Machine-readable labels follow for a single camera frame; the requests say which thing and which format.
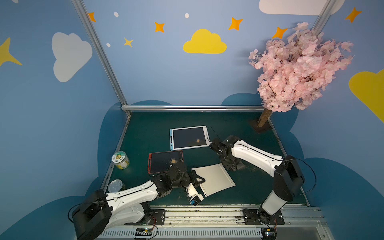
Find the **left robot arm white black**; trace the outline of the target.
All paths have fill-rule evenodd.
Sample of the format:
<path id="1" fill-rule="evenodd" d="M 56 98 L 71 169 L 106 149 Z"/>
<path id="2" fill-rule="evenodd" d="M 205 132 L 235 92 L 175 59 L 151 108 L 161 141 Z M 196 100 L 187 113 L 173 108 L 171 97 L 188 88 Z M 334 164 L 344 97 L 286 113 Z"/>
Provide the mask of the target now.
<path id="1" fill-rule="evenodd" d="M 196 188 L 205 183 L 196 171 L 188 172 L 184 163 L 172 164 L 166 173 L 158 174 L 137 187 L 105 193 L 97 190 L 68 212 L 79 240 L 94 240 L 105 229 L 123 224 L 147 223 L 153 215 L 151 201 L 163 198 L 175 188 L 185 190 L 190 203 L 198 205 L 203 195 Z"/>

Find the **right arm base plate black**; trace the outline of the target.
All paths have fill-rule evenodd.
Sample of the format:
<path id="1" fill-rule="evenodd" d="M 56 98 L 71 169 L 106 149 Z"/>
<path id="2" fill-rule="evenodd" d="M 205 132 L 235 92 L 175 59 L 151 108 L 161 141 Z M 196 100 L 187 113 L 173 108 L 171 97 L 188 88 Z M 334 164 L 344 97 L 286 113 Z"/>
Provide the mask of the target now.
<path id="1" fill-rule="evenodd" d="M 272 226 L 285 224 L 285 220 L 281 210 L 278 210 L 273 215 L 268 214 L 262 208 L 243 209 L 242 213 L 244 215 L 246 225 L 266 224 Z"/>

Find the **white framed drawing tablet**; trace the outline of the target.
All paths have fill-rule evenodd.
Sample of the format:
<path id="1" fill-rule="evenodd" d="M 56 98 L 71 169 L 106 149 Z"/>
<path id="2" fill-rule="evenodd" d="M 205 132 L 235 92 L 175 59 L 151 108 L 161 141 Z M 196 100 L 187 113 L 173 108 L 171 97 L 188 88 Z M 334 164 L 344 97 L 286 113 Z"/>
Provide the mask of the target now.
<path id="1" fill-rule="evenodd" d="M 196 172 L 197 176 L 205 179 L 205 182 L 200 185 L 205 197 L 236 186 L 222 164 L 192 170 Z"/>

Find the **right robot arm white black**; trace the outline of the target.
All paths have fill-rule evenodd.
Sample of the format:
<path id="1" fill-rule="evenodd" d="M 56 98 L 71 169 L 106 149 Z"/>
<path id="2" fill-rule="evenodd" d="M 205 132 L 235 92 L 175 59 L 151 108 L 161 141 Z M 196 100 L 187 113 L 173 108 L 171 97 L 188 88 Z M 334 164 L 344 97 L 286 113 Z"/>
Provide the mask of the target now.
<path id="1" fill-rule="evenodd" d="M 305 183 L 297 159 L 292 156 L 265 152 L 233 135 L 223 141 L 212 140 L 210 149 L 219 155 L 227 170 L 241 170 L 245 161 L 274 178 L 273 190 L 257 211 L 257 218 L 265 223 L 270 222 L 286 203 L 292 202 Z"/>

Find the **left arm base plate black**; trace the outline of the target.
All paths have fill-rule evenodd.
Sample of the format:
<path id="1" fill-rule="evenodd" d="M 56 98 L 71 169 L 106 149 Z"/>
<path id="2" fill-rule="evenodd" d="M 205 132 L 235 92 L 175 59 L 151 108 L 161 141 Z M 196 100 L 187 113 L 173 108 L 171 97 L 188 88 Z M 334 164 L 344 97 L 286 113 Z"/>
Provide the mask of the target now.
<path id="1" fill-rule="evenodd" d="M 165 210 L 146 211 L 144 217 L 140 220 L 140 224 L 163 226 L 165 224 L 165 213 Z"/>

